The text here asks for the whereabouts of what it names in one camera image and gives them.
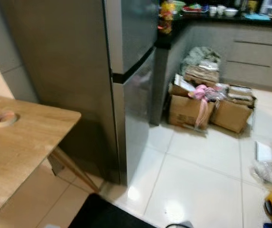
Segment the table leg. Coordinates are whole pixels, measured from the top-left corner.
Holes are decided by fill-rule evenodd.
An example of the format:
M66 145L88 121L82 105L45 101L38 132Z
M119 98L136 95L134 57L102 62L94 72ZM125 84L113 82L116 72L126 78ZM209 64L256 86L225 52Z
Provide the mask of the table leg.
M97 185L76 165L76 163L66 155L58 146L51 153L60 163L69 168L77 177L82 179L87 185L91 187L94 192L99 192Z

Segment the floor tile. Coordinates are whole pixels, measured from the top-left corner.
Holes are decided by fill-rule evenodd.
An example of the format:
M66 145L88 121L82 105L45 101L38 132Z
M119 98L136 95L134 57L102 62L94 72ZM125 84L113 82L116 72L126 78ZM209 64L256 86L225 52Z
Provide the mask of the floor tile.
M267 195L267 190L243 183L244 228L262 228L264 222L270 222L263 209Z
M272 108L256 107L256 117L253 133L272 138Z
M272 108L272 92L254 89L253 94L257 98L256 106Z
M61 228L68 227L87 197L87 192L70 185L37 228L44 228L48 224Z
M103 179L101 177L97 177L94 176L92 174L87 173L88 177L96 184L96 186L98 188L101 187L102 183L103 183ZM79 188L82 188L83 190L85 190L88 193L92 193L93 190L83 181L81 180L79 177L77 177L73 182L73 185L76 185Z
M68 187L39 166L0 210L0 228L34 228Z
M251 175L253 162L255 161L255 141L272 146L272 139L262 136L252 135L251 137L240 139L242 179L245 182L261 186Z
M205 135L177 127L168 153L241 178L239 142L234 133L218 126L207 131Z
M241 228L241 183L167 155L145 218L161 228L186 220L195 228Z
M58 173L58 177L60 177L61 179L72 183L74 182L74 180L76 179L76 175L68 168L64 167L64 169L62 169L59 173Z
M164 153L146 148L127 189L111 185L103 190L104 196L122 209L143 215L157 179Z
M147 146L161 152L166 152L169 147L174 128L174 126L166 123L161 123L159 126L150 126Z

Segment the white bowl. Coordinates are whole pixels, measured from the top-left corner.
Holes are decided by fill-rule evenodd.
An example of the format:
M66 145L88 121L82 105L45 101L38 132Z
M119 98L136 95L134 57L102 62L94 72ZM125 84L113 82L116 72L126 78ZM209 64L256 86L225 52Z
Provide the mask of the white bowl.
M237 13L237 9L234 9L234 8L227 8L227 9L225 9L225 15L227 16L227 17L234 17L235 15L236 15L236 13Z

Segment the green bowl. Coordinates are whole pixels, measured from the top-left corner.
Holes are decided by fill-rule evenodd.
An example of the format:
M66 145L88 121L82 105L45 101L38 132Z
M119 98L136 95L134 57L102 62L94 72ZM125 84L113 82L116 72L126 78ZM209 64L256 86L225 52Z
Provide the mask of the green bowl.
M175 4L175 10L177 12L181 11L185 6L185 3L183 1L173 1L173 3Z

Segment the black mat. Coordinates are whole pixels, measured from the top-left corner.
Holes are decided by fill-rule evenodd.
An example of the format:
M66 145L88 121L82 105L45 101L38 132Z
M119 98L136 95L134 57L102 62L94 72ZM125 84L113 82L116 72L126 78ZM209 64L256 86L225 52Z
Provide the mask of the black mat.
M155 228L91 194L68 228Z

